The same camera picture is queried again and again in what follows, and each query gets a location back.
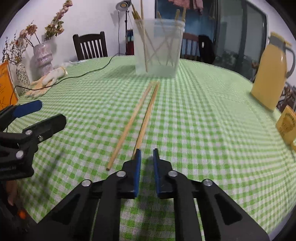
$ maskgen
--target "bolt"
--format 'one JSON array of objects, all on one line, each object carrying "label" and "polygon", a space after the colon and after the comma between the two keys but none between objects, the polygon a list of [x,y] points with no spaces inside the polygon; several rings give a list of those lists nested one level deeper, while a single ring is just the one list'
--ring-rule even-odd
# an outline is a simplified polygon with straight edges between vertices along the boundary
[{"label": "bolt", "polygon": [[83,180],[81,185],[84,186],[84,187],[88,187],[89,185],[91,184],[91,181],[86,179],[86,180]]},{"label": "bolt", "polygon": [[208,186],[208,187],[210,187],[211,185],[213,185],[213,182],[210,179],[205,179],[202,183],[205,186]]},{"label": "bolt", "polygon": [[168,175],[169,175],[170,177],[176,177],[176,176],[178,175],[178,173],[177,173],[176,171],[169,171],[169,172],[168,172]]},{"label": "bolt", "polygon": [[16,157],[17,159],[22,159],[22,158],[24,157],[24,152],[23,152],[22,150],[19,150],[19,151],[16,153],[15,157]]},{"label": "bolt", "polygon": [[116,176],[118,176],[118,177],[124,177],[125,175],[126,175],[125,171],[119,171],[116,173]]},{"label": "bolt", "polygon": [[25,133],[26,133],[26,135],[31,135],[32,132],[33,132],[33,131],[31,131],[31,130],[27,130]]}]

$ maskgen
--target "tablecloth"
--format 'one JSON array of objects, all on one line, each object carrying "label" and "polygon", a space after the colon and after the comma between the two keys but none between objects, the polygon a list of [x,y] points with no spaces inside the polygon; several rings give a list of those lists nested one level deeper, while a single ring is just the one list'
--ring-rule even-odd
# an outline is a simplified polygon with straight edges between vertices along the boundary
[{"label": "tablecloth", "polygon": [[[110,58],[69,67],[78,76]],[[99,71],[65,80],[39,99],[42,110],[16,119],[9,131],[52,115],[67,117],[65,129],[39,145],[35,174],[18,182],[25,208],[40,221],[84,179],[99,181],[130,160],[150,96],[146,98],[112,169],[114,147],[150,81],[160,88],[141,146],[139,196],[122,201],[121,240],[174,240],[173,200],[155,192],[152,150],[188,178],[212,179],[260,226],[271,232],[296,203],[295,154],[275,128],[280,116],[251,96],[252,84],[237,73],[180,60],[173,79],[135,73],[134,57],[114,57]],[[30,100],[20,98],[19,103]]]}]

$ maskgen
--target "lamp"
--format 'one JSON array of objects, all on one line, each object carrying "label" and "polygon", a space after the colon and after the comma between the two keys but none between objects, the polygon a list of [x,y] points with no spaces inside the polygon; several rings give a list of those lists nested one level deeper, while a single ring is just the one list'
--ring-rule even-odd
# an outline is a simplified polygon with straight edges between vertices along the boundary
[{"label": "lamp", "polygon": [[[131,0],[124,0],[116,4],[116,10],[120,12],[124,12],[124,11],[126,12],[126,19],[124,21],[126,23],[126,34],[128,30],[128,8],[130,6],[131,6]],[[127,38],[126,38],[126,55],[127,55]]]}]

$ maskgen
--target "thermos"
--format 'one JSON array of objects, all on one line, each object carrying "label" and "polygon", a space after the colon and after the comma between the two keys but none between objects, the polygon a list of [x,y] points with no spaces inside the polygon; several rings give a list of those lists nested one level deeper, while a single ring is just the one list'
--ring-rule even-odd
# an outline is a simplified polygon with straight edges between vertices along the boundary
[{"label": "thermos", "polygon": [[[295,53],[285,39],[271,32],[269,44],[264,50],[251,94],[267,109],[274,110],[279,101],[286,79],[295,68]],[[286,50],[293,54],[293,65],[287,72]]]}]

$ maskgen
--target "translucent plastic container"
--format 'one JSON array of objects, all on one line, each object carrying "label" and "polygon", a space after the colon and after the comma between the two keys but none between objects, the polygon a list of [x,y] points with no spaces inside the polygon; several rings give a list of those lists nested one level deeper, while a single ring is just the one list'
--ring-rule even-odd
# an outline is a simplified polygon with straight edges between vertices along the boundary
[{"label": "translucent plastic container", "polygon": [[136,73],[175,77],[184,27],[184,22],[171,19],[135,20],[133,37]]}]

